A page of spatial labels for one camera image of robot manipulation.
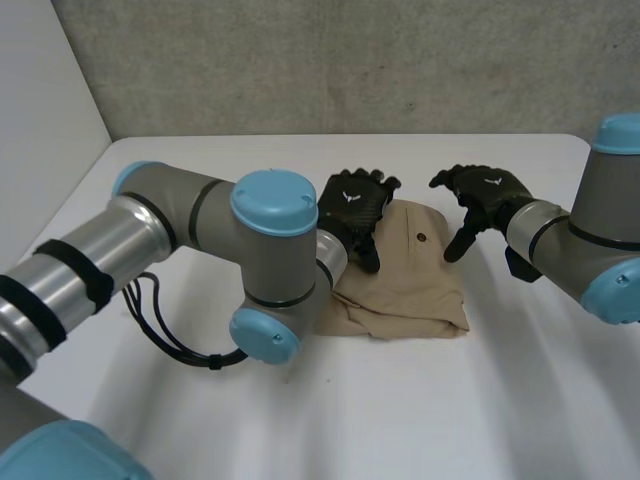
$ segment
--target black velcro strap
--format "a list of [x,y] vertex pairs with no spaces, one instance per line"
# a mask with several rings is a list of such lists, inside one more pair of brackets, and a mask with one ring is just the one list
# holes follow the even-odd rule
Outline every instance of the black velcro strap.
[[33,252],[48,255],[64,263],[80,277],[87,288],[87,298],[96,304],[94,314],[111,300],[114,282],[111,275],[101,272],[84,253],[61,240],[49,240]]
[[64,331],[56,314],[35,293],[21,283],[6,275],[0,275],[0,297],[31,320],[33,326],[38,329],[49,345],[49,351],[67,339],[67,332]]
[[0,334],[0,358],[4,360],[19,382],[33,373],[27,359],[2,334]]

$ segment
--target beige cloth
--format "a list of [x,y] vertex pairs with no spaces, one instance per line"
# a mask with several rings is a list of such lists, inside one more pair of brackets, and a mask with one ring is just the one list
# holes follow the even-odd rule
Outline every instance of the beige cloth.
[[368,333],[378,338],[453,338],[467,333],[462,285],[442,258],[449,243],[442,214],[394,200],[374,238],[380,272],[367,274],[350,263],[316,333]]

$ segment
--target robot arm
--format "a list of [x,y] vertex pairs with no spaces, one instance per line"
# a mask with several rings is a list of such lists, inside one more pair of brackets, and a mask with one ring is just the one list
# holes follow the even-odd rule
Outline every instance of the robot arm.
[[487,228],[504,235],[511,273],[545,275],[610,324],[640,321],[640,114],[607,118],[587,160],[571,213],[529,191],[505,170],[454,167],[445,185],[469,209],[445,253],[457,261]]
[[[349,254],[377,261],[371,232],[399,187],[381,180],[361,170],[331,177],[318,229],[315,190],[293,172],[253,172],[234,184],[161,163],[130,166],[104,212],[0,276],[0,375],[22,381],[112,295],[181,246],[240,266],[245,299],[231,336],[253,358],[288,362]],[[335,202],[345,189],[370,201],[345,209]]]

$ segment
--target gray robot arm segment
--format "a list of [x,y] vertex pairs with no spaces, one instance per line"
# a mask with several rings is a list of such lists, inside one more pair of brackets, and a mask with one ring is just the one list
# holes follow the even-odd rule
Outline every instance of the gray robot arm segment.
[[[257,172],[257,177],[250,174],[237,186],[144,164],[118,181],[103,213],[61,240],[112,279],[110,294],[180,246],[238,263],[246,299],[242,318],[234,316],[232,327],[238,328],[232,336],[249,355],[256,342],[258,352],[261,342],[276,352],[284,348],[284,356],[253,355],[282,363],[310,331],[344,271],[347,253],[331,234],[316,230],[315,191],[308,181],[282,171]],[[0,366],[14,383],[98,310],[86,278],[70,263],[36,251],[3,276]],[[258,322],[256,313],[264,315]],[[291,334],[296,348],[278,343],[280,330]]]

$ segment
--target metal cylinder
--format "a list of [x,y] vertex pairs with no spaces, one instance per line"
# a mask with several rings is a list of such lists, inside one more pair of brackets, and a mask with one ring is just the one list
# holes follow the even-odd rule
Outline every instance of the metal cylinder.
[[[126,197],[116,197],[100,215],[62,240],[82,252],[114,280],[114,294],[152,263],[171,253],[169,239],[159,220],[146,207]],[[69,333],[95,311],[84,282],[64,263],[36,254],[10,270],[7,276],[34,293],[58,317]],[[31,320],[0,298],[0,335],[22,354],[34,369],[48,346]]]
[[597,237],[640,244],[640,155],[592,150],[571,210],[570,222]]
[[319,261],[331,276],[329,281],[335,285],[347,268],[349,256],[344,245],[332,233],[318,230],[316,241],[316,260]]
[[518,210],[509,221],[507,243],[518,255],[531,263],[535,243],[544,232],[543,229],[568,214],[559,205],[544,200],[531,202]]

